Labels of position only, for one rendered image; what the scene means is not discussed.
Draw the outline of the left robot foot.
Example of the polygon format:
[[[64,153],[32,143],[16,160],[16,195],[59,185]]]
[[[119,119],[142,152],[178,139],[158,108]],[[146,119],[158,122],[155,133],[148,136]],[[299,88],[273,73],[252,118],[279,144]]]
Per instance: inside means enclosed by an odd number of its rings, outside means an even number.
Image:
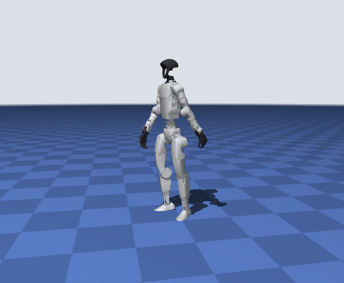
[[[176,218],[177,221],[184,221],[185,219],[188,218],[188,216],[190,216],[192,214],[191,209],[189,208],[189,211],[186,212],[186,208],[185,210],[183,210],[180,215]]]

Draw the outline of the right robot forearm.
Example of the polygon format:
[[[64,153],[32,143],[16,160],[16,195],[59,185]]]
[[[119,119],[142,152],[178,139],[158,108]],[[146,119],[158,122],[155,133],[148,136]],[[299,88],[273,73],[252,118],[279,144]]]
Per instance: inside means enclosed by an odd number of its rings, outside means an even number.
[[[147,126],[147,129],[146,129],[147,132],[150,132],[150,130],[153,127],[153,124],[155,123],[157,118],[158,118],[157,115],[154,114],[153,112],[151,112],[150,117],[145,124],[145,126]]]

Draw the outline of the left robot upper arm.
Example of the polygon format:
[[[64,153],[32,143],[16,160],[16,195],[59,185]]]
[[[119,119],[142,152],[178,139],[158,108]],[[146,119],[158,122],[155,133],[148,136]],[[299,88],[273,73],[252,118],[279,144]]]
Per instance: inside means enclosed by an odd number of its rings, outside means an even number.
[[[186,112],[186,108],[189,107],[188,100],[185,97],[184,88],[181,84],[173,84],[170,86],[172,93],[178,99],[180,105],[182,106],[181,115],[183,117],[189,116]]]

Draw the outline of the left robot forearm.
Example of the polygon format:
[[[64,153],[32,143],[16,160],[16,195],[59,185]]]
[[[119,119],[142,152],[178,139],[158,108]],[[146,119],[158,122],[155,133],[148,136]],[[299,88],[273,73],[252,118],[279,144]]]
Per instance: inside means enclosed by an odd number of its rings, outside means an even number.
[[[195,116],[194,116],[194,113],[192,112],[192,110],[188,107],[188,108],[186,108],[186,112],[189,115],[186,119],[189,122],[189,124],[191,125],[191,129],[194,132],[197,131],[199,134],[201,134],[202,128],[197,123],[197,121],[195,119]]]

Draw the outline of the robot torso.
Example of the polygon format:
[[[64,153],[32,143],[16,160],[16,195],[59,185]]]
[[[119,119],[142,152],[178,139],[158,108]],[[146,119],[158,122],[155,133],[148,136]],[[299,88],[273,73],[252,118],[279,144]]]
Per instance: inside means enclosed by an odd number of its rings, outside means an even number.
[[[169,121],[165,121],[166,128],[163,130],[163,134],[165,136],[165,140],[171,143],[174,139],[174,134],[181,135],[180,128],[177,127],[176,122],[173,121],[173,119],[179,118],[181,112],[181,105],[176,96],[172,93],[172,90],[170,88],[171,85],[179,83],[175,83],[175,80],[169,80],[169,82],[170,83],[166,84],[163,83],[160,86],[159,100],[162,118],[169,119]]]

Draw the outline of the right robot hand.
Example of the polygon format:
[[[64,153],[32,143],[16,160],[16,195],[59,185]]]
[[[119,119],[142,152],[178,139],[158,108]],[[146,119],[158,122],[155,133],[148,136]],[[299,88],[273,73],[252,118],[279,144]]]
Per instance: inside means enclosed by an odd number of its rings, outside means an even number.
[[[141,145],[144,149],[148,149],[148,148],[146,147],[146,141],[147,141],[147,134],[149,134],[149,132],[147,132],[146,129],[147,129],[147,126],[145,126],[145,127],[143,128],[142,134],[141,134],[141,136],[139,137],[140,145]]]

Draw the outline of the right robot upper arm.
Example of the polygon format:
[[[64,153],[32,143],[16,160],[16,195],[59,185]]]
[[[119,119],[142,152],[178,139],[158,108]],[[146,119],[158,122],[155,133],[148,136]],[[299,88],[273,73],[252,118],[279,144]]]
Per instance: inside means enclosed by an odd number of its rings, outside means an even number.
[[[153,109],[152,109],[152,112],[153,112],[154,114],[161,114],[161,112],[160,112],[160,100],[159,100],[159,90],[160,90],[160,86],[161,86],[161,85],[159,85],[159,87],[158,87],[158,96],[157,96],[157,100],[156,100],[157,106],[154,106]]]

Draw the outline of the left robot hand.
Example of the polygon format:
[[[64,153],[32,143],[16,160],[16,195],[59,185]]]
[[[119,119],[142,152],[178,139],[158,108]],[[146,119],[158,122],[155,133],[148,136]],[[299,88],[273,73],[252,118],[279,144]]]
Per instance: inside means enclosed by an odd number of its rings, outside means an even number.
[[[198,140],[199,140],[199,148],[203,148],[205,146],[205,144],[207,143],[207,138],[204,135],[204,132],[202,131],[201,134],[199,134],[197,131],[195,131],[196,136],[198,136]],[[201,147],[200,147],[201,145]]]

